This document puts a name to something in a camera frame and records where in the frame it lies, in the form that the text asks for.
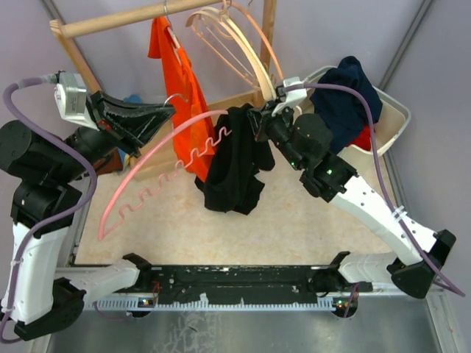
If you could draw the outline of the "cream plastic hook hanger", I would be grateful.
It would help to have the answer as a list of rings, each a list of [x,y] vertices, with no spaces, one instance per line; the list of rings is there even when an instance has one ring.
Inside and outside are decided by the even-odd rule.
[[[220,24],[219,11],[213,7],[203,7],[192,13],[185,25],[191,28],[230,70],[252,86],[251,81],[255,78],[252,67],[238,44],[222,36],[227,27]]]

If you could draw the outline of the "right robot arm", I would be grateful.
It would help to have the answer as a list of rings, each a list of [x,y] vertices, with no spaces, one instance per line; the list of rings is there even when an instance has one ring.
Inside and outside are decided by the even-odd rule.
[[[357,282],[391,283],[413,298],[425,298],[436,279],[434,269],[445,264],[456,236],[390,210],[383,194],[330,152],[333,135],[317,114],[294,117],[287,107],[273,115],[264,107],[249,109],[247,116],[255,139],[273,142],[292,168],[302,172],[300,182],[310,195],[353,215],[391,249],[383,254],[344,254],[328,274],[330,285],[343,291]]]

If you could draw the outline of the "beige wooden hanger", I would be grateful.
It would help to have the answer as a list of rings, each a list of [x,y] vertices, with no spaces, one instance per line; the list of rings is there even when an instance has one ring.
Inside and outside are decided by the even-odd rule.
[[[263,67],[259,59],[260,52],[257,53],[254,50],[245,34],[231,18],[230,8],[234,8],[232,7],[232,2],[233,1],[223,1],[222,8],[219,11],[219,22],[223,27],[227,27],[225,32],[222,33],[222,36],[234,40],[251,65],[253,74],[255,75],[255,78],[251,81],[251,85],[261,92],[261,96],[265,101],[275,100],[275,83],[272,82],[272,74],[277,73],[275,66],[271,63],[269,72]]]

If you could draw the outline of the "black orange t shirt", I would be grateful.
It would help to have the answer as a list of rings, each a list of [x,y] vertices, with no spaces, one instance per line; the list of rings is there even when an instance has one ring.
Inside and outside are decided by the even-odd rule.
[[[251,104],[231,107],[218,118],[215,133],[222,140],[216,145],[206,180],[195,179],[209,210],[250,214],[265,186],[256,174],[275,167],[269,143],[255,141],[247,117],[252,108]]]

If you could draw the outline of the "pink hanger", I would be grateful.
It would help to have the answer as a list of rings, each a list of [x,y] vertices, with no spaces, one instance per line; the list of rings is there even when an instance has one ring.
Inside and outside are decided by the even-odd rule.
[[[215,138],[209,137],[205,141],[205,148],[203,150],[200,149],[193,149],[189,154],[189,161],[188,163],[184,163],[182,160],[178,160],[176,155],[173,154],[172,158],[168,160],[166,163],[161,164],[151,164],[148,165],[148,161],[156,155],[163,146],[168,143],[169,141],[173,140],[173,138],[180,134],[185,129],[189,128],[191,125],[195,124],[198,121],[201,121],[204,118],[209,118],[211,116],[220,116],[222,114],[227,113],[227,108],[229,106],[233,106],[236,103],[236,99],[223,99],[221,101],[216,101],[208,105],[209,111],[206,113],[201,113],[193,118],[190,118],[189,121],[185,122],[182,126],[177,127],[176,129],[172,130],[168,133],[159,143],[155,144],[152,149],[150,149],[144,156],[142,156],[138,162],[132,164],[132,168],[130,172],[126,175],[123,179],[121,184],[117,187],[115,193],[111,197],[110,201],[108,202],[105,211],[102,214],[99,222],[99,231],[98,231],[98,239],[103,240],[106,235],[110,234],[115,228],[119,227],[125,221],[124,210],[127,209],[131,213],[135,212],[141,206],[144,205],[146,199],[144,198],[145,195],[154,196],[162,187],[162,181],[166,180],[167,182],[173,180],[176,175],[178,175],[179,170],[185,170],[188,166],[190,166],[197,158],[204,157],[208,154],[209,151],[212,151],[216,148],[217,144],[221,142],[224,136],[228,136],[231,131],[227,131],[226,129],[223,132],[220,132]],[[133,207],[129,204],[124,204],[120,207],[119,215],[120,219],[117,223],[112,225],[111,228],[106,227],[106,222],[109,217],[110,212],[112,211],[114,205],[118,201],[121,194],[124,192],[128,184],[132,181],[133,178],[137,178],[139,181],[149,179],[152,177],[157,178],[157,187],[155,189],[144,188],[142,191],[139,192],[138,198],[141,201],[140,204],[136,207]]]

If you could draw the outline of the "red t shirt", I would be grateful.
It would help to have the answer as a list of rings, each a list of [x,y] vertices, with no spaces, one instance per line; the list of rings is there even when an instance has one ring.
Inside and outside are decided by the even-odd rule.
[[[370,127],[365,126],[358,137],[349,143],[349,146],[357,146],[364,151],[370,151],[372,148]]]

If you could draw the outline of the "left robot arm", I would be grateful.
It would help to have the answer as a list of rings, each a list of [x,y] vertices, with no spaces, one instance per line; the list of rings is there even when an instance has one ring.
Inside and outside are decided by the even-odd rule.
[[[117,290],[139,292],[153,283],[149,264],[136,254],[88,278],[56,277],[60,250],[74,215],[92,198],[101,160],[116,149],[138,153],[170,120],[169,103],[141,104],[104,93],[55,95],[60,117],[77,125],[60,139],[18,116],[1,128],[1,169],[18,177],[13,194],[14,248],[1,322],[12,321],[28,341],[71,326],[85,305]]]

